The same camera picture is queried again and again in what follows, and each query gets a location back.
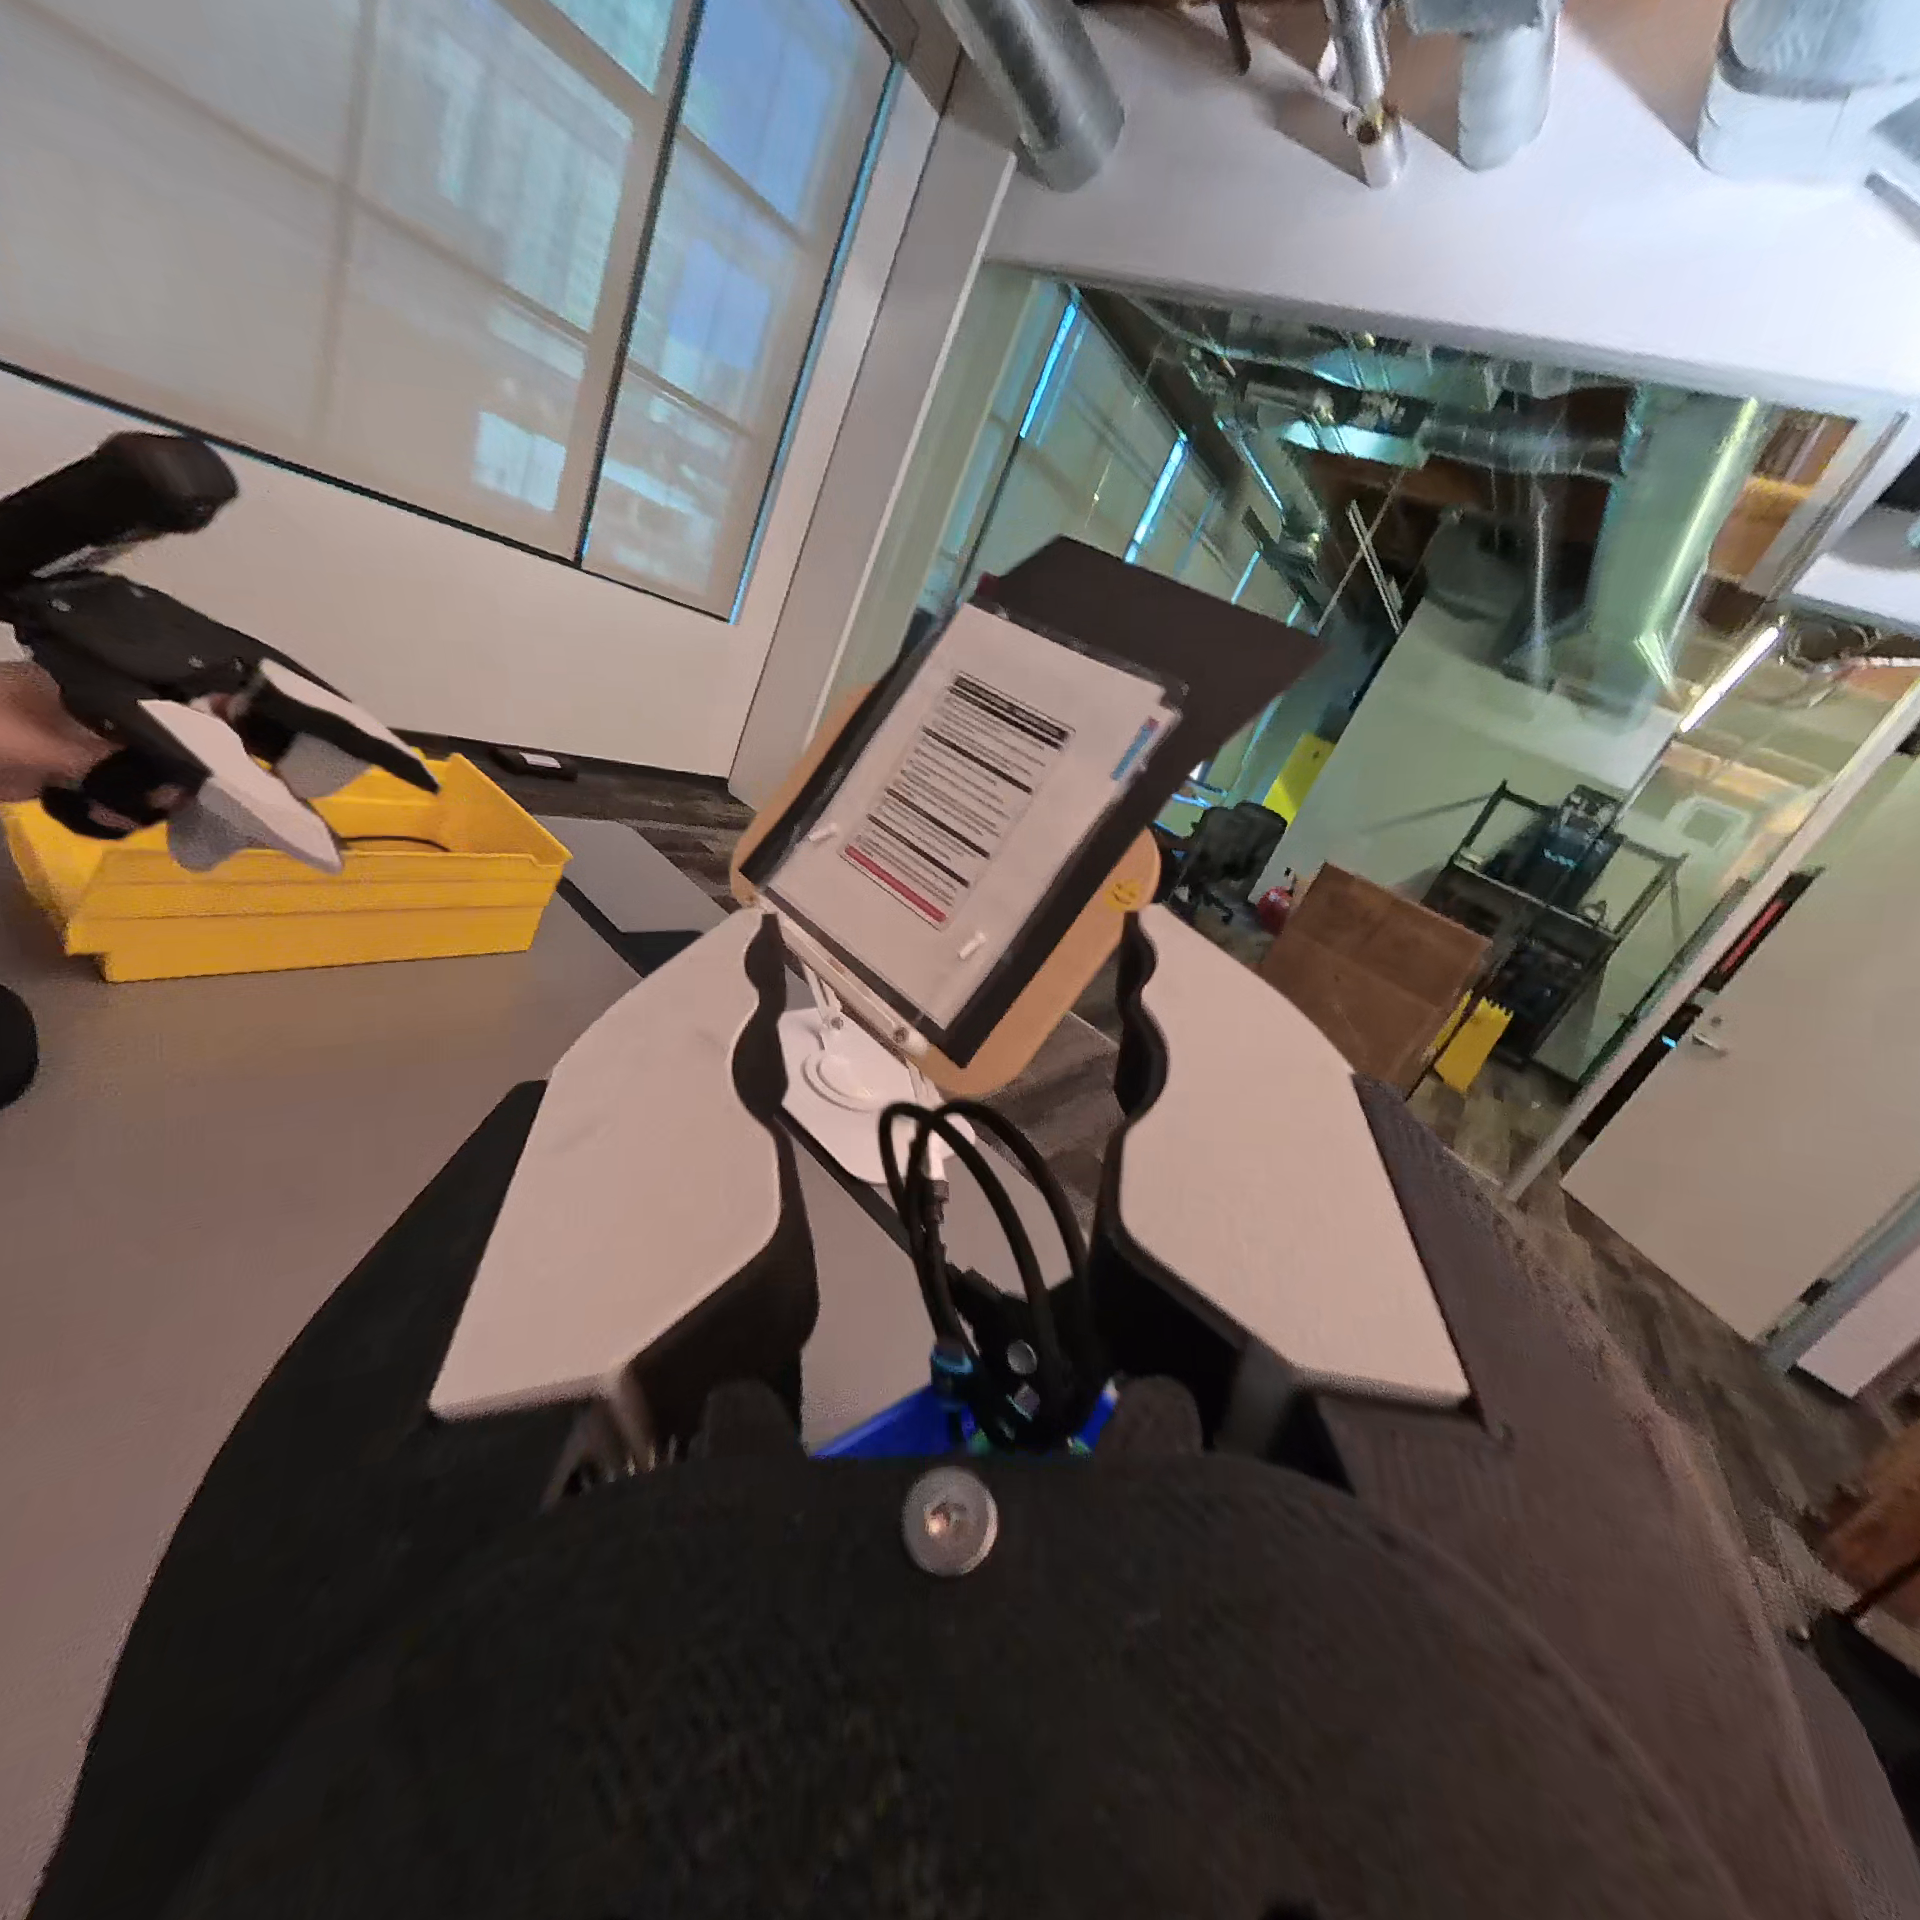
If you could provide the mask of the silver pipe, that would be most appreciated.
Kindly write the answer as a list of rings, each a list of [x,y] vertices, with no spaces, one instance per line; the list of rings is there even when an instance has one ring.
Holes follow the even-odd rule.
[[[1363,179],[1388,191],[1406,174],[1406,118],[1390,93],[1388,4],[1322,4],[1327,52],[1320,83],[1340,104]]]

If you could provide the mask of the yellow plastic bin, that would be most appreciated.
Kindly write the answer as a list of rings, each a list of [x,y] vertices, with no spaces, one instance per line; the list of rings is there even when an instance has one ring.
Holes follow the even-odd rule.
[[[569,847],[466,755],[430,771],[435,794],[363,773],[319,801],[342,873],[286,853],[191,873],[160,828],[90,840],[40,801],[5,806],[7,853],[61,950],[113,985],[532,950]]]

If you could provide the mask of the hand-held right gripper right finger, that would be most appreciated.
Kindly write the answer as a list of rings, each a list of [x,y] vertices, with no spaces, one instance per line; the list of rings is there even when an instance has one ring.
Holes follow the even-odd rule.
[[[1471,1385],[1342,1054],[1166,905],[1117,945],[1117,1128],[1087,1255],[1100,1354],[1203,1448],[1283,1459],[1327,1401],[1456,1419]]]

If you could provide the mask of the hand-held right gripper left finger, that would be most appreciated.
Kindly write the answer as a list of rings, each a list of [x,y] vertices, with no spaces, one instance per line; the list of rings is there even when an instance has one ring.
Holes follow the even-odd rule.
[[[439,1421],[600,1409],[631,1459],[716,1385],[798,1412],[818,1251],[786,1128],[790,954],[738,908],[551,1068],[428,1395]]]

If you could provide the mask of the black office chair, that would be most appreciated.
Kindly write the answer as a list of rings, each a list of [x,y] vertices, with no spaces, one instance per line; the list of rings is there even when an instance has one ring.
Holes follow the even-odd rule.
[[[1249,905],[1249,889],[1283,846],[1287,815],[1264,801],[1210,806],[1176,846],[1166,904],[1188,924],[1203,908],[1227,921]]]

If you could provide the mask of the cardboard box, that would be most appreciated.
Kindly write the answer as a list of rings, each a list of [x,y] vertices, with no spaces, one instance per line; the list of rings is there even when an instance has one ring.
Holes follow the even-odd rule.
[[[1426,904],[1322,863],[1256,973],[1366,1077],[1415,1093],[1493,942]]]

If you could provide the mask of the black metal cart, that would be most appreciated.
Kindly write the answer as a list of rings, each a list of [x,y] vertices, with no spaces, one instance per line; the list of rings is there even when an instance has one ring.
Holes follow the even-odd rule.
[[[1488,942],[1476,995],[1507,1012],[1493,1054],[1531,1068],[1664,894],[1682,853],[1624,830],[1624,797],[1592,785],[1536,801],[1496,785],[1436,868],[1421,905]]]

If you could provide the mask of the tablet on white stand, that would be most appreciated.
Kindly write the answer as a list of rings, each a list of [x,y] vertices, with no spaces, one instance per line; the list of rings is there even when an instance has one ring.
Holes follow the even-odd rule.
[[[899,658],[741,855],[755,898],[880,1035],[958,1068],[987,1046],[1141,830],[1186,683],[969,606]]]

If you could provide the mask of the blue plastic bin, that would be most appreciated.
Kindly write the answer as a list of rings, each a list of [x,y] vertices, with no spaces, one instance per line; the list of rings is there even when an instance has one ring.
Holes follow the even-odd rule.
[[[1117,1412],[1117,1382],[1108,1382],[1087,1421],[1059,1441],[1025,1448],[1025,1454],[1088,1454],[1108,1421]],[[929,1382],[896,1404],[880,1409],[867,1421],[823,1441],[805,1443],[810,1459],[1014,1459],[1022,1448],[995,1443],[989,1428],[978,1424],[976,1409],[963,1385]]]

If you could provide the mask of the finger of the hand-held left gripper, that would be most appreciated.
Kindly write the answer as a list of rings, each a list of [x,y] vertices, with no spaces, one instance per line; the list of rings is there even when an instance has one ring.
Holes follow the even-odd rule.
[[[156,746],[172,748],[201,773],[172,808],[170,853],[184,871],[206,873],[238,853],[280,853],[319,873],[342,873],[343,847],[317,801],[298,797],[242,742],[242,699],[225,711],[195,703],[140,699],[135,716]]]
[[[342,692],[285,658],[258,658],[242,692],[242,742],[306,801],[343,790],[363,773],[435,794],[430,763]]]

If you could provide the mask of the silver spiral duct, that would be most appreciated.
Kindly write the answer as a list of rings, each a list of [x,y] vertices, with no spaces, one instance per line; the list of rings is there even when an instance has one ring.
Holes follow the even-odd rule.
[[[1010,118],[1049,194],[1088,187],[1114,156],[1124,104],[1074,4],[940,4],[946,28]]]

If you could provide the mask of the wooden backing board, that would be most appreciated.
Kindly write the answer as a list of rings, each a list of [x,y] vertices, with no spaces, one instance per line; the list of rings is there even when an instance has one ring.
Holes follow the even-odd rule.
[[[829,707],[829,716],[818,724],[810,746],[774,790],[766,806],[755,808],[731,853],[731,894],[738,905],[765,908],[765,890],[749,880],[747,861],[774,834],[774,822],[798,801],[804,781],[818,773],[829,760],[829,748],[854,726],[861,707],[878,692],[878,683],[856,683]],[[849,962],[829,958],[829,985],[834,993],[854,988],[854,1022],[867,1029],[886,1050],[903,1055],[907,1068],[922,1072],[932,1090],[987,1099],[1014,1085],[1038,1055],[1052,1029],[1070,1012],[1079,995],[1093,985],[1098,972],[1114,955],[1127,914],[1149,905],[1162,878],[1162,847],[1144,828],[1127,847],[1114,861],[1093,889],[1093,898],[1069,924],[1059,942],[1034,962],[1025,978],[1010,1009],[982,1038],[972,1059],[952,1059],[936,1041],[907,1038],[907,1022],[886,1005],[854,978]]]

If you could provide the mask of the black panel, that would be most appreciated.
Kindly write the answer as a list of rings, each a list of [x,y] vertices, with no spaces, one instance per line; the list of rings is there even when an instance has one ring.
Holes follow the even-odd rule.
[[[1193,767],[1327,658],[1327,640],[1299,625],[1070,536],[989,572],[972,601],[1141,666],[1167,687],[1180,716],[1144,751],[1122,797],[1124,834],[1144,830]]]

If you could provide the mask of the insulated silver duct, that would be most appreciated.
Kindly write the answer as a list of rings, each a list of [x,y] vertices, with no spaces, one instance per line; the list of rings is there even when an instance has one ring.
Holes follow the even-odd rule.
[[[1916,4],[1728,4],[1696,156],[1916,197]]]
[[[1415,37],[1461,40],[1459,160],[1493,172],[1543,127],[1562,4],[1406,4]]]

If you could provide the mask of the white door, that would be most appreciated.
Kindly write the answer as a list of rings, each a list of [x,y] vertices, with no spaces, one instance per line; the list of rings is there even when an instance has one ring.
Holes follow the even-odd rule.
[[[1855,847],[1567,1171],[1759,1344],[1916,1190],[1916,853]]]

